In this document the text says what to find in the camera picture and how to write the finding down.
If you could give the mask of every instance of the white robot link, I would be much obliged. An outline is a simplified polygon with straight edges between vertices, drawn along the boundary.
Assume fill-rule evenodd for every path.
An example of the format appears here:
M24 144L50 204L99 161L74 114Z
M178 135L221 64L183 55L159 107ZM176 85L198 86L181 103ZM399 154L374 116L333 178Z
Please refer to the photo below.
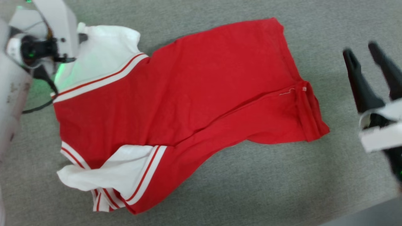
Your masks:
M87 40L78 34L75 14L63 0L34 0L37 10L18 8L7 24L0 19L0 162L19 128L33 78L49 83L61 63L73 62L79 43ZM5 224L0 194L0 226Z

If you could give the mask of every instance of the red and white striped trim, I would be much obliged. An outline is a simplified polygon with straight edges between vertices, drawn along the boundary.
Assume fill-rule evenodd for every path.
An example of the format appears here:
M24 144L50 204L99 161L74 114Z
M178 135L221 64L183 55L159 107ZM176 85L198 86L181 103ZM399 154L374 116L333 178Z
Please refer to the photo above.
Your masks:
M131 58L128 62L124 63L121 69L113 73L111 75L102 76L101 78L97 78L92 81L86 81L82 84L76 84L74 87L70 87L66 90L60 90L59 96L53 100L54 103L64 101L70 99L72 97L78 96L85 92L89 92L91 90L100 88L112 82L115 82L121 78L124 78L126 75L130 73L134 69L134 67L143 59L147 58L148 56L144 53L140 53L133 58Z
M166 148L166 146L153 147L150 154L152 157L147 159L144 168L141 171L141 175L139 177L140 180L136 181L136 184L134 185L135 190L133 191L133 194L130 197L124 197L122 195L128 205L135 204L142 197L151 181L152 176L154 175L156 168L159 165L163 154L165 153Z
M66 158L68 158L68 160L70 160L74 165L84 169L91 169L89 165L85 162L85 160L80 156L80 154L78 154L78 152L76 152L70 145L68 145L64 141L62 141L62 149L60 150L60 152ZM94 200L94 211L109 212L109 206L114 210L125 207L124 202L119 198L117 198L112 188L109 189L99 188L96 190L91 190L91 193L92 198Z

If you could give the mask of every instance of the gray fabric surface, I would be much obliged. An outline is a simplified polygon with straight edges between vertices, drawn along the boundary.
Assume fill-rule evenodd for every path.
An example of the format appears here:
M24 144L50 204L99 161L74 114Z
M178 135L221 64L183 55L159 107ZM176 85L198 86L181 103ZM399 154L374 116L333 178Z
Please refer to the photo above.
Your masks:
M400 0L67 0L79 21L121 25L142 35L151 54L177 37L237 21L277 17L301 76L311 82L331 133L312 142L243 142L220 151L166 200L134 216L92 212L92 197L64 186L56 171L58 123L51 107L25 115L5 156L1 184L10 226L318 225L397 195L381 153L366 154L342 50L352 47L379 95L388 88L367 49L369 40L402 66ZM23 0L0 1L9 19ZM35 82L28 107L48 100Z

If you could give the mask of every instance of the red and white shirt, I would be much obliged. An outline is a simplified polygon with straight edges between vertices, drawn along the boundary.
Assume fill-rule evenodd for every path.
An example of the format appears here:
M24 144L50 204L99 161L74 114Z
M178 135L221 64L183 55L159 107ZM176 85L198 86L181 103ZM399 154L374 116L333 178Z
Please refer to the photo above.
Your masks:
M55 80L67 186L94 211L161 202L219 150L244 140L312 141L329 132L274 18L180 38L150 58L125 27L80 24L89 40Z

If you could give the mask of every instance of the red fabric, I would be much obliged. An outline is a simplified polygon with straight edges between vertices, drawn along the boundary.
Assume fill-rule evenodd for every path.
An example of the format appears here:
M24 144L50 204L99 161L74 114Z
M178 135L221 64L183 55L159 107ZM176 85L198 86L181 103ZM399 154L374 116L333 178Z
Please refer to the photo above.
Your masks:
M329 132L274 18L189 35L129 75L54 104L60 135L99 168L122 145L166 145L134 214L161 202L219 150Z

